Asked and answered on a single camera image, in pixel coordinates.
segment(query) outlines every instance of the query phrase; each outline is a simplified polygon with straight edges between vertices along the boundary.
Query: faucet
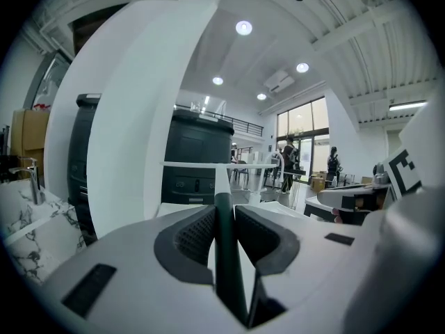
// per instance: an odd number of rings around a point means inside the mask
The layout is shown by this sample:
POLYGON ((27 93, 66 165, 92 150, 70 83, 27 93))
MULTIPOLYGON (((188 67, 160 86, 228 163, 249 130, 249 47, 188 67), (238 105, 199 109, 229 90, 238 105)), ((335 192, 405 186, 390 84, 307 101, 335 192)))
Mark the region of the faucet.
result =
POLYGON ((33 202, 35 205, 41 205, 43 203, 43 197, 42 197, 42 192, 40 190, 37 159, 34 159, 32 157, 18 157, 18 158, 25 161, 32 161, 33 165, 26 168, 22 167, 10 168, 9 171, 12 174, 15 174, 22 170, 24 172, 29 172, 31 174, 31 195, 33 197, 33 202))
MULTIPOLYGON (((267 155, 267 157, 264 159, 264 163, 267 164, 271 159, 272 156, 276 154, 281 161, 281 175, 279 181, 281 183, 284 182, 284 159, 282 154, 280 154, 278 151, 271 152, 267 155)), ((259 205, 261 202, 261 192, 265 191, 266 189, 261 189, 263 185, 263 178, 264 178, 264 168, 261 170, 261 176, 259 178, 259 184, 257 191, 253 191, 249 196, 249 205, 259 205)))

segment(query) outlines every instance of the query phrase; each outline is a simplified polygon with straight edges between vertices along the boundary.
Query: person in black clothing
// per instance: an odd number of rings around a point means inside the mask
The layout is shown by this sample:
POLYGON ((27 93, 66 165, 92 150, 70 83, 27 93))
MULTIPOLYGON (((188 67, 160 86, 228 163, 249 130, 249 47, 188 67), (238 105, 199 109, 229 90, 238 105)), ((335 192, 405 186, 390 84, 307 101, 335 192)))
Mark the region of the person in black clothing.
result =
MULTIPOLYGON (((287 145, 282 152, 282 156, 284 159, 284 172, 289 170, 293 170, 293 162, 291 161, 291 153, 294 149, 293 146, 293 138, 288 137, 286 139, 287 145)), ((279 191, 277 193, 286 194, 290 193, 293 184, 293 176, 292 175, 284 175, 284 182, 279 191)))
POLYGON ((337 148, 335 146, 333 146, 331 148, 331 154, 327 157, 326 180, 330 181, 330 182, 326 183, 326 188, 327 188, 327 186, 331 185, 331 182, 334 179, 334 177, 337 177, 337 181, 339 181, 339 178, 340 178, 339 168, 340 168, 340 158, 339 158, 339 155, 337 154, 337 148))

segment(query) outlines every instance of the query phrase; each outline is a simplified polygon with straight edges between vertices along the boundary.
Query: white curved panel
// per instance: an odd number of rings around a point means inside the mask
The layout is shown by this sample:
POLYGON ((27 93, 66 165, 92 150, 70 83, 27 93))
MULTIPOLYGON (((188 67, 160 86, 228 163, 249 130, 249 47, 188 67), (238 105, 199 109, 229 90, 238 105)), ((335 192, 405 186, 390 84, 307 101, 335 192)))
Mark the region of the white curved panel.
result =
POLYGON ((91 36, 73 60, 58 89, 49 116, 44 146, 46 188, 68 199, 67 162, 76 98, 84 93, 102 93, 128 46, 174 1, 139 1, 122 9, 91 36))
POLYGON ((134 40, 109 79, 88 149, 88 194, 99 238, 155 215, 173 105, 218 2, 173 2, 134 40))

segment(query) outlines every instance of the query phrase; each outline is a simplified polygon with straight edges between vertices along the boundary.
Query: window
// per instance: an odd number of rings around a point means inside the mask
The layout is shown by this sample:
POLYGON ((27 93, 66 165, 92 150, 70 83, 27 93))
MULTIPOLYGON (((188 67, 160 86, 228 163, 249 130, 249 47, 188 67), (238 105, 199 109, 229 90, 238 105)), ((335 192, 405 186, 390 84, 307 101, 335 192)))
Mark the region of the window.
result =
POLYGON ((329 127, 326 99, 299 106, 278 115, 278 137, 286 135, 298 136, 301 133, 312 132, 329 127))
POLYGON ((287 135, 287 113, 278 115, 278 137, 287 135))
POLYGON ((314 129, 325 129, 329 127, 327 118, 326 99, 318 99, 312 102, 312 114, 314 115, 314 129))
POLYGON ((298 135, 302 132, 312 131, 311 104, 300 106, 289 111, 289 134, 298 135))
POLYGON ((299 182, 308 183, 311 174, 327 170, 330 139, 324 97, 279 114, 277 123, 277 148, 284 148, 289 135, 300 151, 300 167, 306 175, 299 182))

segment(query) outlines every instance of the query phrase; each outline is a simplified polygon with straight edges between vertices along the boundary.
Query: marble countertop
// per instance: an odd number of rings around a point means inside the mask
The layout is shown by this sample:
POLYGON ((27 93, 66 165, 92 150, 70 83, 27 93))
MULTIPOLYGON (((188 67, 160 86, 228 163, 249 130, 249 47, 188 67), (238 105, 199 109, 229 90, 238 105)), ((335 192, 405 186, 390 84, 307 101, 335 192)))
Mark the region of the marble countertop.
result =
POLYGON ((62 201, 43 187, 44 202, 35 205, 31 197, 30 180, 20 180, 0 184, 0 232, 3 240, 10 242, 10 237, 25 227, 41 225, 50 218, 63 214, 70 223, 76 223, 74 207, 62 201))
POLYGON ((0 184, 3 244, 18 273, 38 285, 86 247, 74 207, 42 192, 44 202, 34 205, 29 180, 0 184))

